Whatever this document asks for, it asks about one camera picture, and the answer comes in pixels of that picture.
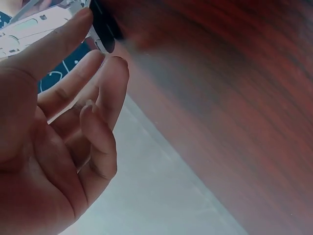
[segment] fingernail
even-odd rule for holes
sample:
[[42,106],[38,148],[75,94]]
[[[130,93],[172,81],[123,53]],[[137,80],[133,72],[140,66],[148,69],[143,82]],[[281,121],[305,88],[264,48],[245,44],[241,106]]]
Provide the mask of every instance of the fingernail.
[[91,100],[91,99],[89,99],[89,100],[87,100],[87,102],[86,102],[86,106],[91,106],[92,107],[92,112],[93,113],[96,113],[96,111],[97,111],[97,106],[96,106],[96,104]]
[[75,14],[75,16],[73,17],[73,19],[85,18],[89,14],[90,14],[90,9],[88,7],[85,7],[82,10],[80,10],[79,12],[77,12]]

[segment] white object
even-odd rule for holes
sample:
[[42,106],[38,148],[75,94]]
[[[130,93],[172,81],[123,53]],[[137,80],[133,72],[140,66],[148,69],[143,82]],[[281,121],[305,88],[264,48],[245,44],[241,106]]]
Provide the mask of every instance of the white object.
[[[89,7],[91,0],[64,0],[59,5],[50,7],[32,16],[10,23],[0,30],[0,58],[20,53],[29,45],[40,40],[53,30],[63,26],[83,7]],[[87,37],[92,37],[95,45],[106,52],[93,26]]]

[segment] wood grain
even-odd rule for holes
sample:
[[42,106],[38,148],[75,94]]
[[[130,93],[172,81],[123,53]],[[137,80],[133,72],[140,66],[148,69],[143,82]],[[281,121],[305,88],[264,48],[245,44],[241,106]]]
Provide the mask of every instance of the wood grain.
[[129,94],[252,235],[313,231],[313,2],[102,0]]

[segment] knuckle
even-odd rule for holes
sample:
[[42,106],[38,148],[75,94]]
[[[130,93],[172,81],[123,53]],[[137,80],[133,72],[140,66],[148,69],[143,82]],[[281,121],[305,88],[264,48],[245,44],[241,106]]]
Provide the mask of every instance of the knuckle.
[[56,96],[62,101],[62,102],[68,102],[70,101],[70,97],[67,94],[67,92],[62,87],[57,87],[55,89]]
[[80,116],[80,113],[81,113],[81,111],[82,111],[82,109],[83,109],[83,105],[81,104],[81,103],[79,103],[79,102],[76,102],[74,105],[73,105],[73,107],[71,108],[71,110],[73,111],[73,113],[74,113],[74,115],[76,115],[76,116]]

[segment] palm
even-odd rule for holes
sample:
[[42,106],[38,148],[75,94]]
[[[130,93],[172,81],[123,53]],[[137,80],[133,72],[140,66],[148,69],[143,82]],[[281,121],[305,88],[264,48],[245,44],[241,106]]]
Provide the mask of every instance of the palm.
[[[1,201],[10,202],[1,207],[16,212],[14,216],[23,223],[20,226],[24,231],[36,228],[36,234],[53,234],[72,224],[88,203],[65,143],[56,143],[49,137],[41,140],[54,130],[39,107],[37,115],[16,160],[23,170],[0,178],[0,184],[6,188]],[[49,159],[47,155],[55,151],[58,159]]]

